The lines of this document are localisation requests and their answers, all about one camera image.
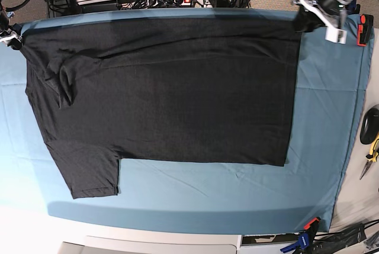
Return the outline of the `black T-shirt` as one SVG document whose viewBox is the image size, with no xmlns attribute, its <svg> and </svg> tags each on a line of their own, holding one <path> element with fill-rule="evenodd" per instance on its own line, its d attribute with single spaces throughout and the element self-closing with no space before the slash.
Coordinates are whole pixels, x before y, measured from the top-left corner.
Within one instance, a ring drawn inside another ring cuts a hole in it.
<svg viewBox="0 0 379 254">
<path fill-rule="evenodd" d="M 26 94 L 73 198 L 122 159 L 283 166 L 301 34 L 288 20 L 129 19 L 27 32 Z"/>
</svg>

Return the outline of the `orange black clamp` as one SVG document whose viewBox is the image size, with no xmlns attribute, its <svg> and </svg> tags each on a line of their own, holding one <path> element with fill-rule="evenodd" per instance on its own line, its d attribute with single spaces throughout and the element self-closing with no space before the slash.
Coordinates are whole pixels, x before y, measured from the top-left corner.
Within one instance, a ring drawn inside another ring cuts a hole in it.
<svg viewBox="0 0 379 254">
<path fill-rule="evenodd" d="M 370 40 L 371 30 L 374 25 L 374 16 L 362 14 L 359 19 L 357 31 L 357 45 L 365 47 Z"/>
</svg>

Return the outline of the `blue table cloth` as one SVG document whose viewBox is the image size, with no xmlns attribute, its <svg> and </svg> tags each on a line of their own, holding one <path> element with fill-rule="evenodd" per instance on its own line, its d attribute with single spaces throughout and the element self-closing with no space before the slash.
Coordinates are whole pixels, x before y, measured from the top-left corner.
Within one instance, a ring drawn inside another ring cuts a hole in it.
<svg viewBox="0 0 379 254">
<path fill-rule="evenodd" d="M 293 132 L 283 167 L 123 159 L 119 194 L 73 199 L 25 94 L 23 55 L 1 46 L 1 205 L 129 229 L 289 233 L 314 217 L 328 230 L 364 109 L 374 41 L 345 44 L 320 28 L 301 39 Z"/>
</svg>

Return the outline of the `black computer mouse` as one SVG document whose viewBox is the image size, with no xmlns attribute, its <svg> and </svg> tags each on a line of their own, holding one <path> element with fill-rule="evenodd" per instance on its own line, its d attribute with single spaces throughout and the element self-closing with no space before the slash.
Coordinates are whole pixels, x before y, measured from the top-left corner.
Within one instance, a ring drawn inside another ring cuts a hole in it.
<svg viewBox="0 0 379 254">
<path fill-rule="evenodd" d="M 378 107 L 370 108 L 364 115 L 359 135 L 362 144 L 371 144 L 378 134 Z"/>
</svg>

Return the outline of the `white power strip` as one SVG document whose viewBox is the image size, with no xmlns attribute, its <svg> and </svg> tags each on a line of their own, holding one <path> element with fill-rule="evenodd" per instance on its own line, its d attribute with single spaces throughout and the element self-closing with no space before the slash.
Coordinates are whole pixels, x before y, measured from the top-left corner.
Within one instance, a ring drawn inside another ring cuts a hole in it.
<svg viewBox="0 0 379 254">
<path fill-rule="evenodd" d="M 195 8 L 203 7 L 204 0 L 129 0 L 121 9 Z"/>
</svg>

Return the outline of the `blue orange clamp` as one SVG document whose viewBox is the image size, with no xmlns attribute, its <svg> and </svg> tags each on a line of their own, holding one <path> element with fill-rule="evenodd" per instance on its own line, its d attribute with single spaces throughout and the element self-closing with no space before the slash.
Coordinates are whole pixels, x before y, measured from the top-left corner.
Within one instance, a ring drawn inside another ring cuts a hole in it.
<svg viewBox="0 0 379 254">
<path fill-rule="evenodd" d="M 314 238 L 319 229 L 321 218 L 314 217 L 299 232 L 298 239 L 295 243 L 280 249 L 281 253 L 312 253 Z"/>
</svg>

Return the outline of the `yellow handled pliers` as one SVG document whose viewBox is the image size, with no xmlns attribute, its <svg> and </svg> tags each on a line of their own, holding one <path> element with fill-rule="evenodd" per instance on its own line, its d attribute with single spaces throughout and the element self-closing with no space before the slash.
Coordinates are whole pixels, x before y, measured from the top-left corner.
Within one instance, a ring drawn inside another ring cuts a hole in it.
<svg viewBox="0 0 379 254">
<path fill-rule="evenodd" d="M 367 158 L 367 162 L 362 170 L 362 173 L 359 177 L 359 179 L 361 180 L 365 175 L 366 173 L 369 171 L 371 165 L 377 161 L 377 158 L 378 158 L 378 135 L 376 136 L 375 140 L 371 143 L 371 146 L 370 146 L 370 151 L 369 153 L 366 155 L 366 158 Z"/>
</svg>

